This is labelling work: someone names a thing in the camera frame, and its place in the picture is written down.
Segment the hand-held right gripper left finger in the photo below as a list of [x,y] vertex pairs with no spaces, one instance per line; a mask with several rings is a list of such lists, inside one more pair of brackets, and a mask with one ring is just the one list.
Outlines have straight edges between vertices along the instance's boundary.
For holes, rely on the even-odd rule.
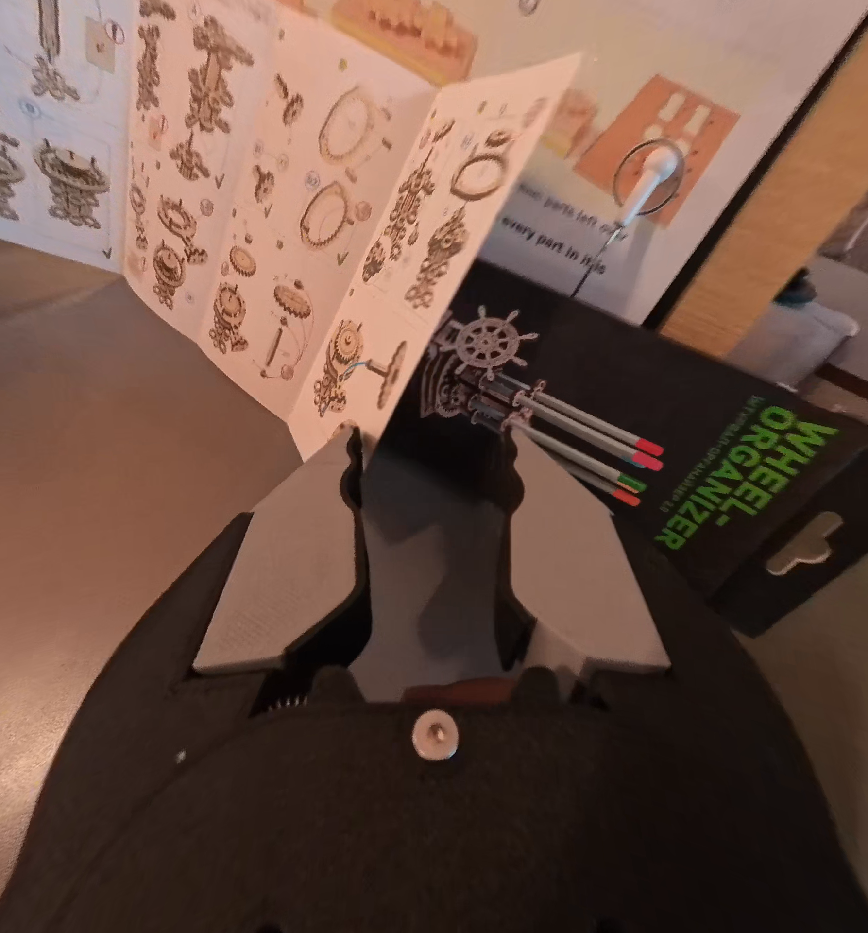
[[362,472],[360,431],[345,424],[254,506],[195,671],[276,666],[368,593]]

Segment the black model kit box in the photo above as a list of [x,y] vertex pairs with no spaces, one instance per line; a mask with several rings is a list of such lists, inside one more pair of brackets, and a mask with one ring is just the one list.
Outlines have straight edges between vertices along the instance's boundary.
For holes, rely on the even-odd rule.
[[868,424],[476,262],[382,444],[497,502],[497,432],[471,404],[538,386],[660,451],[640,504],[603,503],[707,604],[760,636],[868,554]]

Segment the paper instruction booklet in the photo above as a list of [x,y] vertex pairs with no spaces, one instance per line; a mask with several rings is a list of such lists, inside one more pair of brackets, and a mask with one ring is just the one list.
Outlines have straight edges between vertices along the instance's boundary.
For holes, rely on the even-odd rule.
[[441,2],[0,2],[0,241],[118,274],[285,422],[374,448],[575,85]]

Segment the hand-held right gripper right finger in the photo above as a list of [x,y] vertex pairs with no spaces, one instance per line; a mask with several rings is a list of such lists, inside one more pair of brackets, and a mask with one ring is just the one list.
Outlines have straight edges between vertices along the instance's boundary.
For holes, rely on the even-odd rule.
[[562,686],[599,671],[649,674],[668,652],[609,509],[523,429],[507,470],[495,584],[502,667],[546,667]]

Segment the white instruction sign board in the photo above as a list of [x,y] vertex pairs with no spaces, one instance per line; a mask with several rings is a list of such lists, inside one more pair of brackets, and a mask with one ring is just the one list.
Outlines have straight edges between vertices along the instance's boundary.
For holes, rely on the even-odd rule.
[[635,220],[577,299],[647,320],[868,17],[864,1],[285,2],[434,85],[580,53],[479,258],[571,296],[612,229],[613,178],[658,137],[675,197]]

